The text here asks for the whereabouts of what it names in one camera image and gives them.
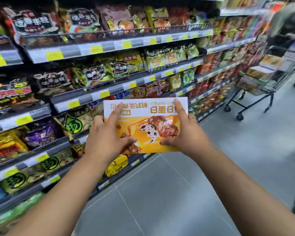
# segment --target person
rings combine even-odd
[[[241,235],[295,236],[295,215],[216,149],[194,115],[188,116],[177,99],[174,103],[180,133],[161,144],[178,147],[198,164]],[[124,146],[136,142],[133,137],[117,136],[115,124],[122,107],[120,103],[106,123],[101,116],[95,117],[85,155],[6,236],[71,235],[104,170]]]

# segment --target cart wheel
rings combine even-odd
[[[236,116],[236,120],[237,121],[242,121],[244,119],[243,115],[241,113],[239,113],[237,116]]]
[[[270,107],[267,107],[267,108],[264,110],[264,113],[266,113],[269,109],[270,109]]]
[[[224,108],[224,111],[225,111],[225,112],[230,112],[230,111],[231,111],[230,106],[226,105],[225,108]]]

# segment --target forearm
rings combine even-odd
[[[82,157],[7,235],[70,236],[105,167]]]
[[[295,215],[222,152],[209,147],[192,158],[242,235],[295,235]]]

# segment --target gray tile floor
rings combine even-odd
[[[243,103],[254,97],[247,95]],[[266,113],[218,110],[201,122],[211,141],[274,197],[295,196],[295,89]],[[156,154],[87,203],[78,236],[239,235],[199,167],[182,153]]]

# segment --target white and yellow box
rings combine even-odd
[[[174,99],[104,100],[105,121],[116,106],[122,102],[123,108],[116,123],[117,134],[120,138],[133,136],[137,139],[136,143],[123,149],[121,154],[178,151],[174,147],[164,146],[160,143],[163,138],[176,137],[180,130]],[[187,97],[176,99],[180,101],[188,114]]]

